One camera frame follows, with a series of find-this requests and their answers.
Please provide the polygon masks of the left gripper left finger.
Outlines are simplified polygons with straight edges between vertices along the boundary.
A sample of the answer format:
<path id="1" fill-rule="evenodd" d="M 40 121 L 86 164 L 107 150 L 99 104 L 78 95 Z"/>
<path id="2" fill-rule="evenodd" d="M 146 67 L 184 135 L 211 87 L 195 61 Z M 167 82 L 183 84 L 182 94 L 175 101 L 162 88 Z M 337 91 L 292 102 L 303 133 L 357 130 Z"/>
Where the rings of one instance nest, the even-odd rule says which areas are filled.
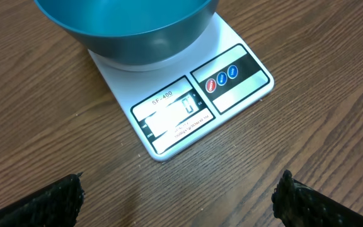
<path id="1" fill-rule="evenodd" d="M 0 209 L 0 227 L 73 227 L 84 202 L 82 173 L 60 180 Z"/>

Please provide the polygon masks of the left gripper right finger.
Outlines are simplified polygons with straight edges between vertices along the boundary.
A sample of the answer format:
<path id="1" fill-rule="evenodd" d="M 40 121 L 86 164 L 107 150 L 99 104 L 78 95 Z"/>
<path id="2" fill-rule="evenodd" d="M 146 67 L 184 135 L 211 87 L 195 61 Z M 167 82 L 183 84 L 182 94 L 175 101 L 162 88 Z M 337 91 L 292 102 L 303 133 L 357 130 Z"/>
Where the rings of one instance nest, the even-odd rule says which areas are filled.
<path id="1" fill-rule="evenodd" d="M 287 227 L 363 227 L 363 216 L 304 185 L 285 170 L 272 194 L 274 217 Z"/>

